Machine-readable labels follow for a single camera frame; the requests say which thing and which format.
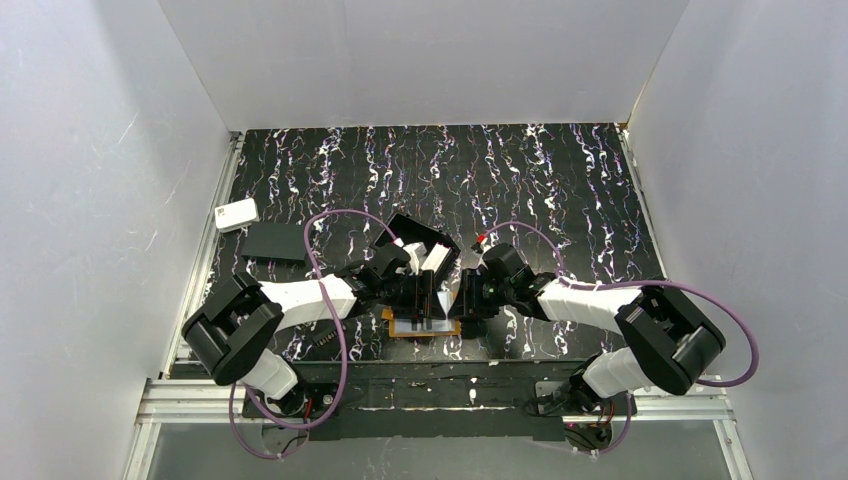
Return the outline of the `orange leather card holder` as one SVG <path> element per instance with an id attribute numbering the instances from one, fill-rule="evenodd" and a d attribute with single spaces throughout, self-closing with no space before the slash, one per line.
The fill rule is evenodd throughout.
<path id="1" fill-rule="evenodd" d="M 460 322 L 453 319 L 413 318 L 399 315 L 391 308 L 384 308 L 381 319 L 388 322 L 389 336 L 393 338 L 424 338 L 458 336 Z"/>

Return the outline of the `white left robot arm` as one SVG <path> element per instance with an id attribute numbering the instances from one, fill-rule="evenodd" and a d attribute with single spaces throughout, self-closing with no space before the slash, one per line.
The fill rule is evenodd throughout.
<path id="1" fill-rule="evenodd" d="M 280 400 L 298 378 L 268 347 L 278 331 L 333 317 L 356 318 L 377 306 L 442 316 L 439 276 L 453 253 L 441 243 L 432 248 L 389 243 L 371 259 L 322 279 L 262 283 L 238 273 L 185 321 L 182 336 L 216 384 L 242 383 Z"/>

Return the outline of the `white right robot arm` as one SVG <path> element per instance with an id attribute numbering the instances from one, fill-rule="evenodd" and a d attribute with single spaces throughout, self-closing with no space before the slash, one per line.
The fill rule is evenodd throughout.
<path id="1" fill-rule="evenodd" d="M 721 331 L 677 287 L 566 284 L 553 272 L 534 272 L 513 246 L 498 244 L 480 265 L 463 270 L 447 314 L 482 320 L 507 306 L 525 317 L 623 338 L 624 347 L 589 357 L 571 375 L 567 397 L 586 404 L 653 386 L 682 396 L 726 346 Z"/>

